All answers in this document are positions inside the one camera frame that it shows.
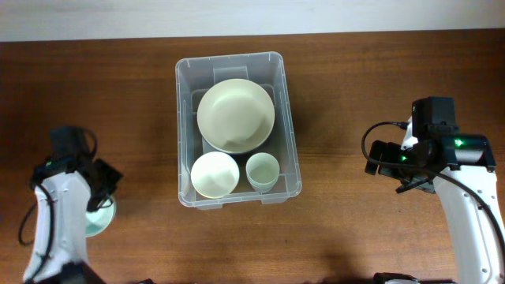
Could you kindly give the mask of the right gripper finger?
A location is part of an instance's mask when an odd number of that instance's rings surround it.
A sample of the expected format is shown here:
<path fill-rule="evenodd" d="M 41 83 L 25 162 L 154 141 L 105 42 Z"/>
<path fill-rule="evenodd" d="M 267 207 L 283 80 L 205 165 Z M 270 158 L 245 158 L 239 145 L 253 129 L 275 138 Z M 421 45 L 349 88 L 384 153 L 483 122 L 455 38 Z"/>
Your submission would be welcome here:
<path fill-rule="evenodd" d="M 375 140 L 368 153 L 367 163 L 365 165 L 365 173 L 375 175 L 379 168 L 379 165 L 371 162 L 371 159 L 376 161 L 381 161 L 381 156 L 386 150 L 386 143 L 380 140 Z"/>
<path fill-rule="evenodd" d="M 425 178 L 417 181 L 403 182 L 395 191 L 397 193 L 404 193 L 411 189 L 419 189 L 424 192 L 432 193 L 432 181 Z"/>

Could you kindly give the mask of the mint green cup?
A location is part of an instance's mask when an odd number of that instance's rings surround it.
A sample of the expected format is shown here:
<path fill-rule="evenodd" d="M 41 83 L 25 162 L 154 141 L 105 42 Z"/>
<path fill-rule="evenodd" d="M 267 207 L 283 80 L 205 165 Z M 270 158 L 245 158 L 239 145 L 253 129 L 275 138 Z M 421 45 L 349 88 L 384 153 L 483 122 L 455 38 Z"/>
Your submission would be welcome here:
<path fill-rule="evenodd" d="M 85 229 L 86 237 L 94 237 L 102 233 L 113 221 L 117 205 L 115 198 L 110 196 L 107 201 L 94 212 L 86 212 L 87 225 Z"/>
<path fill-rule="evenodd" d="M 277 181 L 278 181 L 278 178 L 276 178 L 272 181 L 266 182 L 266 183 L 261 183 L 261 182 L 255 181 L 252 178 L 248 179 L 248 182 L 251 185 L 251 187 L 256 192 L 258 192 L 260 194 L 270 192 L 273 189 L 273 187 L 275 186 L 275 184 L 277 183 Z"/>

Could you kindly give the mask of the cream white cup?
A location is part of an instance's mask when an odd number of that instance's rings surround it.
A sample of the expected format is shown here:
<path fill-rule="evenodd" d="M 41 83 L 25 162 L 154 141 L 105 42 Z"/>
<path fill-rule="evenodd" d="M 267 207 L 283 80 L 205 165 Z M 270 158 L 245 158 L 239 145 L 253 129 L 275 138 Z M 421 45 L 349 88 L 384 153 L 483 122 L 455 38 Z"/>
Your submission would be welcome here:
<path fill-rule="evenodd" d="M 195 190 L 234 191 L 240 180 L 240 170 L 230 155 L 213 151 L 195 161 L 190 177 Z"/>

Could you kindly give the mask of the light grey cup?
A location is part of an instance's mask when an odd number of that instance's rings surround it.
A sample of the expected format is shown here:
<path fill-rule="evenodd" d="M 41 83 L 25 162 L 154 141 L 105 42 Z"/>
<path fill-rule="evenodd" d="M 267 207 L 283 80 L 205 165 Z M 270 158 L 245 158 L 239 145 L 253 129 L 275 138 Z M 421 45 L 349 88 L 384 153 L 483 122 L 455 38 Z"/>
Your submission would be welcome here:
<path fill-rule="evenodd" d="M 266 183 L 276 178 L 279 179 L 280 165 L 278 160 L 271 154 L 260 152 L 252 155 L 245 167 L 247 178 Z"/>

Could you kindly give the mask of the dark blue bowl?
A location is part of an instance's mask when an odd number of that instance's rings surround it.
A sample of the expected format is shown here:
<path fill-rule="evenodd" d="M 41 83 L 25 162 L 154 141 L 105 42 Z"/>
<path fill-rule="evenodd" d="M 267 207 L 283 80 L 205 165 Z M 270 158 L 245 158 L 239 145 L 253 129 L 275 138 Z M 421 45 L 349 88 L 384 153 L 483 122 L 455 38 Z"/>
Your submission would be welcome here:
<path fill-rule="evenodd" d="M 221 151 L 230 155 L 242 155 L 246 153 L 251 153 L 253 151 L 260 150 L 263 146 L 266 146 L 268 141 L 273 137 L 273 132 L 269 133 L 254 133 L 245 139 L 230 138 L 225 140 L 219 140 L 219 145 L 213 144 L 211 141 L 204 138 L 216 151 Z"/>

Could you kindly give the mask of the beige bowl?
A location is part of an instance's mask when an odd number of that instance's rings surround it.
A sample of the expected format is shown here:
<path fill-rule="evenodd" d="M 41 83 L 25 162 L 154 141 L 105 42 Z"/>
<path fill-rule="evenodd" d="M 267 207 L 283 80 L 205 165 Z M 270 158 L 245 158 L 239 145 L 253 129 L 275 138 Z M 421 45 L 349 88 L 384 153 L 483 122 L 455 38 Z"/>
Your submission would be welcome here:
<path fill-rule="evenodd" d="M 254 133 L 272 131 L 275 105 L 259 84 L 246 79 L 229 79 L 204 93 L 196 120 L 201 136 L 219 145 L 219 140 L 245 139 Z"/>

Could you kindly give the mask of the yellow cup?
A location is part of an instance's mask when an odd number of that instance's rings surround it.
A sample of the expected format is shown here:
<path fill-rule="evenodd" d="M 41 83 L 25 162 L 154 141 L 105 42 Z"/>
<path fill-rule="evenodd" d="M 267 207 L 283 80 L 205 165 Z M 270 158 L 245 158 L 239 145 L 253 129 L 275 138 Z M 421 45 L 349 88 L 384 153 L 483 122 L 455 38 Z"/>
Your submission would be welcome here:
<path fill-rule="evenodd" d="M 229 196 L 233 191 L 196 191 L 199 195 L 207 199 L 221 199 Z"/>

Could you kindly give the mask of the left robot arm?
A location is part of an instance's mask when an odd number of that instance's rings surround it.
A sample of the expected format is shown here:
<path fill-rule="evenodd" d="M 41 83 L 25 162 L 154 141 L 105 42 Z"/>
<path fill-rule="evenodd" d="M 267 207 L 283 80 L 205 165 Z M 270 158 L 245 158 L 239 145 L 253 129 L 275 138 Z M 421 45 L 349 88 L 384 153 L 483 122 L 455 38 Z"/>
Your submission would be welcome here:
<path fill-rule="evenodd" d="M 36 235 L 24 283 L 103 283 L 89 264 L 87 228 L 107 226 L 89 215 L 114 210 L 114 191 L 123 175 L 102 159 L 49 159 L 34 169 Z"/>

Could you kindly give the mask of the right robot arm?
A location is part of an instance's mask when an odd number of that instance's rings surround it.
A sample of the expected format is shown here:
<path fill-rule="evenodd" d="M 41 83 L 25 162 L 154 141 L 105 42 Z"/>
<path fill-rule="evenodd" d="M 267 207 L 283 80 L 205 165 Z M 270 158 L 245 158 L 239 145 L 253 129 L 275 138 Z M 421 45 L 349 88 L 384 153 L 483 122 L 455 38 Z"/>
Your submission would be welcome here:
<path fill-rule="evenodd" d="M 366 173 L 399 180 L 398 193 L 420 189 L 438 196 L 460 283 L 504 281 L 504 224 L 496 163 L 484 136 L 407 133 L 402 144 L 376 140 L 361 150 Z"/>

